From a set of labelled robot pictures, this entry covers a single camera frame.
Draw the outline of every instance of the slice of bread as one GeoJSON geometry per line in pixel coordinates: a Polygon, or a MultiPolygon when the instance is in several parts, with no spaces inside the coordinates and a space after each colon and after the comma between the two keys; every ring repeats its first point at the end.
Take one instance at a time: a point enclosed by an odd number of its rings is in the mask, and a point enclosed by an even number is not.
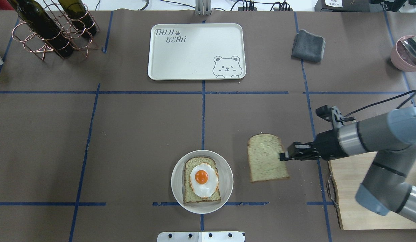
{"type": "Polygon", "coordinates": [[[195,168],[197,165],[201,163],[208,163],[218,175],[218,170],[215,167],[215,161],[213,159],[207,158],[207,157],[195,157],[195,158],[189,159],[185,163],[185,170],[184,170],[184,187],[185,187],[184,203],[221,201],[220,190],[218,189],[218,187],[217,187],[217,190],[212,194],[212,196],[210,196],[209,198],[205,198],[205,199],[197,196],[191,189],[190,173],[193,170],[193,168],[195,168]]]}
{"type": "Polygon", "coordinates": [[[290,178],[285,161],[279,158],[282,152],[277,136],[264,133],[251,137],[248,141],[251,182],[290,178]]]}

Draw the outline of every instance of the wooden cutting board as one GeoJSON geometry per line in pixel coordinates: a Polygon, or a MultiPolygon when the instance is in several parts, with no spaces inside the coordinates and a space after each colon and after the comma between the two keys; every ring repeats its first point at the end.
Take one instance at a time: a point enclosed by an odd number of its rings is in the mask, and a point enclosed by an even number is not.
{"type": "MultiPolygon", "coordinates": [[[[416,229],[416,223],[390,211],[380,216],[362,207],[354,199],[376,153],[365,153],[329,161],[336,188],[338,216],[343,230],[416,229]]],[[[416,162],[406,181],[416,186],[416,162]]]]}

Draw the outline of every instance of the cartoon bear face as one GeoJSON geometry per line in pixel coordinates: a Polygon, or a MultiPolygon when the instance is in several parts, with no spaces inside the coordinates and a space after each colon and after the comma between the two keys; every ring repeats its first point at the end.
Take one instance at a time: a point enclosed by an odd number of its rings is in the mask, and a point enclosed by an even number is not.
{"type": "Polygon", "coordinates": [[[232,56],[232,58],[222,58],[221,56],[214,57],[215,66],[212,72],[218,78],[232,78],[239,77],[242,74],[242,68],[239,66],[239,57],[232,56]]]}

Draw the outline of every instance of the pink cup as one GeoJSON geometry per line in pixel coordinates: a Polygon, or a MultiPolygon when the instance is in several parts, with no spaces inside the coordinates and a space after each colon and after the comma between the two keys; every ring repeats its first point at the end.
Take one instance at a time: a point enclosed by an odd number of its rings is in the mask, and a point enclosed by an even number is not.
{"type": "Polygon", "coordinates": [[[396,68],[405,72],[416,72],[416,65],[412,62],[411,58],[408,56],[407,50],[401,43],[401,40],[406,40],[408,38],[414,37],[414,35],[405,35],[400,37],[400,39],[395,43],[395,46],[392,48],[390,54],[390,59],[396,68]]]}

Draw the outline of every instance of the bowl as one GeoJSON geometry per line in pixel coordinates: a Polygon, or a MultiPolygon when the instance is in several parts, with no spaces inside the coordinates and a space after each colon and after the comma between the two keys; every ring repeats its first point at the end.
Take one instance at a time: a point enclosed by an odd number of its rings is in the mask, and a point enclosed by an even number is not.
{"type": "Polygon", "coordinates": [[[399,40],[395,43],[395,46],[392,48],[390,53],[390,59],[396,68],[405,72],[416,72],[416,65],[412,63],[410,57],[408,57],[408,51],[405,49],[402,40],[414,37],[414,35],[405,35],[400,37],[399,40]]]}
{"type": "Polygon", "coordinates": [[[175,165],[171,177],[172,193],[182,208],[198,214],[212,213],[228,201],[233,190],[233,173],[227,161],[219,154],[209,150],[195,150],[184,155],[175,165]],[[194,157],[208,157],[215,161],[218,170],[218,189],[221,201],[184,203],[184,169],[185,163],[194,157]]]}

